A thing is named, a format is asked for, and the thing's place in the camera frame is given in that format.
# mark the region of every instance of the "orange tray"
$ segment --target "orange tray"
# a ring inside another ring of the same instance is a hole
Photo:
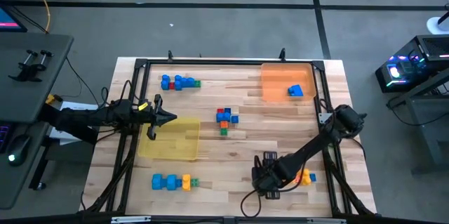
[[[313,70],[308,63],[264,63],[262,64],[263,101],[308,101],[316,96]],[[291,97],[288,88],[299,84],[304,94]]]

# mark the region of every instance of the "stacked blocks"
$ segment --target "stacked blocks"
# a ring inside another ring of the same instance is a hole
[[[229,123],[236,124],[239,122],[238,115],[231,116],[231,108],[218,108],[217,109],[217,123],[220,123],[220,135],[227,136],[227,129]]]
[[[300,181],[300,176],[301,171],[298,171],[293,183],[298,183]],[[301,185],[311,185],[312,182],[316,182],[316,175],[314,173],[310,173],[309,169],[304,169],[304,175],[302,176]]]
[[[288,95],[291,97],[302,97],[304,94],[302,93],[301,86],[297,84],[288,89]]]
[[[154,174],[152,179],[152,189],[162,190],[164,187],[167,190],[176,190],[182,187],[184,191],[190,191],[192,187],[199,187],[199,179],[191,178],[190,174],[182,175],[182,179],[176,178],[176,175],[170,174],[166,179],[162,178],[162,174]]]
[[[183,88],[200,88],[201,81],[195,80],[192,77],[181,77],[180,75],[175,76],[175,81],[170,82],[170,77],[168,75],[162,75],[161,88],[165,91],[176,90],[182,91]]]

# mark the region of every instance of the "computer mouse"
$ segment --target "computer mouse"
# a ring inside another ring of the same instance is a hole
[[[8,155],[8,161],[11,166],[19,166],[25,162],[28,153],[29,142],[31,136],[22,134],[16,136],[8,146],[6,154]]]

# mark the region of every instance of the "gray floor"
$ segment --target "gray floor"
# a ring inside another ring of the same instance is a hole
[[[49,0],[102,2],[187,2],[312,4],[312,0]],[[327,5],[442,6],[446,0],[320,0]],[[42,7],[20,7],[45,23]],[[108,86],[119,56],[273,58],[282,47],[289,58],[323,58],[313,10],[52,8],[51,32],[75,38],[69,58],[99,95]],[[384,104],[373,72],[417,34],[428,34],[426,21],[443,12],[324,11],[332,59],[342,59],[354,108],[367,112],[361,137],[377,210],[385,216],[449,222],[449,174],[415,177],[410,169],[426,162],[415,129],[401,124]],[[65,65],[54,93],[75,94],[78,82]],[[84,90],[81,102],[92,102]],[[88,165],[51,165],[43,192],[24,189],[4,218],[73,213],[86,181]],[[54,205],[41,204],[55,200]]]

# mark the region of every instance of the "computer monitor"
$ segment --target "computer monitor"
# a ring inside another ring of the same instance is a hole
[[[6,8],[0,6],[0,32],[26,32],[27,28]]]

